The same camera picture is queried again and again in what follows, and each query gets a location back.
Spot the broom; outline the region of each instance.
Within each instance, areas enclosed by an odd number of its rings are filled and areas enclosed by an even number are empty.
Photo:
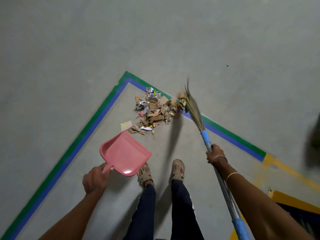
[[[199,111],[198,105],[197,105],[196,101],[194,100],[194,98],[191,96],[190,91],[189,91],[189,79],[187,81],[187,86],[185,87],[185,90],[186,90],[185,100],[186,100],[187,111],[190,113],[192,120],[194,121],[194,123],[198,127],[207,150],[209,152],[212,152],[211,141],[210,141],[210,138],[209,138],[208,133],[206,131],[205,125],[202,121],[201,113]],[[230,190],[228,189],[226,183],[222,179],[219,171],[215,167],[214,167],[214,171],[216,172],[219,185],[221,187],[224,199],[226,201],[226,205],[228,206],[228,209],[229,209],[229,212],[230,212],[230,215],[232,218],[232,223],[233,223],[234,229],[237,233],[238,239],[239,240],[249,240],[249,235],[247,233],[245,223],[243,222],[243,220],[240,217],[238,208],[236,207],[235,200],[234,200]]]

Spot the forearm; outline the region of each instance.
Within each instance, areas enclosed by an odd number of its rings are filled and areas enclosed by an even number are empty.
[[[226,161],[216,166],[225,181],[236,172]],[[256,239],[312,239],[285,210],[242,175],[231,175],[227,185]]]
[[[88,221],[103,191],[87,194],[68,214],[53,225],[39,240],[81,240]]]

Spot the bangle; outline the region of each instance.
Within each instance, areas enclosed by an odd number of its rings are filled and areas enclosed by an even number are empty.
[[[227,159],[224,155],[217,155],[217,156],[214,156],[213,158],[211,158],[211,164],[214,162],[214,160],[215,160],[217,157],[224,157],[225,159]]]
[[[230,173],[229,175],[228,175],[228,177],[226,178],[226,183],[227,183],[227,181],[228,181],[228,178],[232,175],[232,174],[240,174],[240,173],[238,173],[238,172],[233,172],[233,173]]]

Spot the person's left hand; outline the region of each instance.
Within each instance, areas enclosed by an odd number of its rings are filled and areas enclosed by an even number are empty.
[[[102,173],[102,170],[106,166],[106,163],[101,164],[98,167],[94,167],[90,170],[89,173],[83,176],[82,184],[84,190],[87,194],[90,194],[94,191],[103,193],[106,187],[109,184],[109,175],[113,168],[109,169],[105,173]]]

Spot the foot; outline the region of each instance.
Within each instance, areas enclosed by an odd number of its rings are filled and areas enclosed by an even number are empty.
[[[152,179],[152,176],[151,176],[149,165],[147,163],[145,163],[141,167],[141,169],[139,170],[137,175],[138,175],[138,179],[139,179],[141,185],[144,188],[146,188],[146,186],[148,184],[151,184],[151,185],[155,186],[155,183],[153,182],[153,179]]]
[[[184,164],[181,160],[175,159],[172,163],[172,180],[184,179]]]

